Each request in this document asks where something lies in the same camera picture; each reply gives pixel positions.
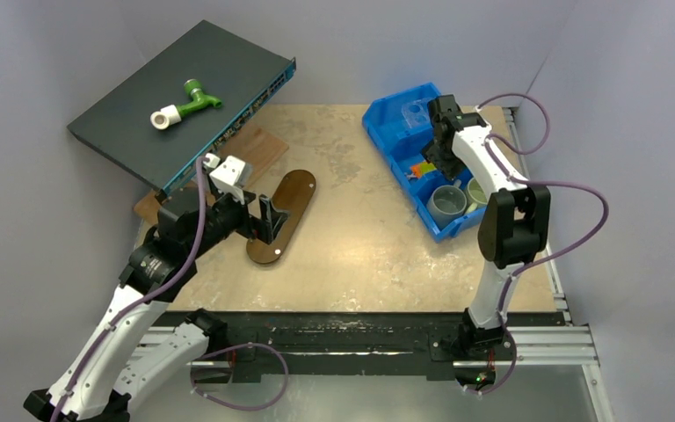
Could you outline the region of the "brown oval wooden tray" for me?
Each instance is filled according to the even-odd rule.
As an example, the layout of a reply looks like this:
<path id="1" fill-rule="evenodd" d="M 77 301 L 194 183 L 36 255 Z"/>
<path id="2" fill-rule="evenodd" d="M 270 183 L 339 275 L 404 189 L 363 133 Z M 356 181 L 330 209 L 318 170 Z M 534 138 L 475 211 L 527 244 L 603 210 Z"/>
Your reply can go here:
<path id="1" fill-rule="evenodd" d="M 309 171 L 293 170 L 283 177 L 272 196 L 272 202 L 277 209 L 288 211 L 289 216 L 270 244 L 260 240 L 247 243 L 246 251 L 251 261 L 270 265 L 284 255 L 315 190 L 316 178 Z"/>

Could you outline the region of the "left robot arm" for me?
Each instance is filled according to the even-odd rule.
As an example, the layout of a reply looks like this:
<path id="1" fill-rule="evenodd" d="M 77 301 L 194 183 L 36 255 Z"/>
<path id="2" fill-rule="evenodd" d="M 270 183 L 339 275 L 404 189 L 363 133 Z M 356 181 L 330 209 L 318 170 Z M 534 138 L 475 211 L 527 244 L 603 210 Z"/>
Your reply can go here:
<path id="1" fill-rule="evenodd" d="M 39 421 L 128 421 L 182 366 L 203 357 L 236 362 L 228 326 L 197 309 L 140 359 L 132 355 L 151 325 L 197 272 L 195 260 L 229 235 L 271 244 L 290 212 L 258 199 L 260 215 L 229 193 L 207 206 L 186 188 L 160 210 L 157 225 L 129 256 L 108 309 L 80 355 L 48 389 L 32 391 L 25 409 Z"/>

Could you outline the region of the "blue divided plastic bin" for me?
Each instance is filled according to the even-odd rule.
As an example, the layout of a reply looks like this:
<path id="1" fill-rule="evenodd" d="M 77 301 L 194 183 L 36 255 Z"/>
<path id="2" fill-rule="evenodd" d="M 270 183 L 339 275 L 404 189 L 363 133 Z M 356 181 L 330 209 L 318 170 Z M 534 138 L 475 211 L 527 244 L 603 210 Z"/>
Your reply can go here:
<path id="1" fill-rule="evenodd" d="M 433 100 L 439 95 L 440 91 L 435 84 L 421 84 L 376 99 L 362 117 L 362 126 L 369 139 L 382 155 L 412 209 L 437 243 L 477 227 L 485 211 L 485 208 L 481 208 L 465 214 L 444 229 L 439 229 L 426 208 L 426 202 L 432 192 L 437 187 L 446 185 L 448 180 L 439 171 L 426 173 L 420 179 L 411 176 L 410 167 L 425 160 L 421 149 L 432 139 L 432 124 L 430 121 L 429 125 L 407 128 L 400 114 L 400 107 L 416 99 Z"/>

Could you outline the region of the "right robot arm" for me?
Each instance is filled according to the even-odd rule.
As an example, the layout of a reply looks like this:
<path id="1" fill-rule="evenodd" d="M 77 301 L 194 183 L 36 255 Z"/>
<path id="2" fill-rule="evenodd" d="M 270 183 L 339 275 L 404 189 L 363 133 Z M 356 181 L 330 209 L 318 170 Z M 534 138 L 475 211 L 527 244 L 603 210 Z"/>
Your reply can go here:
<path id="1" fill-rule="evenodd" d="M 487 197 L 477 234 L 483 275 L 448 346 L 453 355 L 478 358 L 503 342 L 518 277 L 546 246 L 551 194 L 546 187 L 527 185 L 479 112 L 463 112 L 452 95 L 430 100 L 427 110 L 432 139 L 423 157 L 447 180 L 470 171 Z"/>

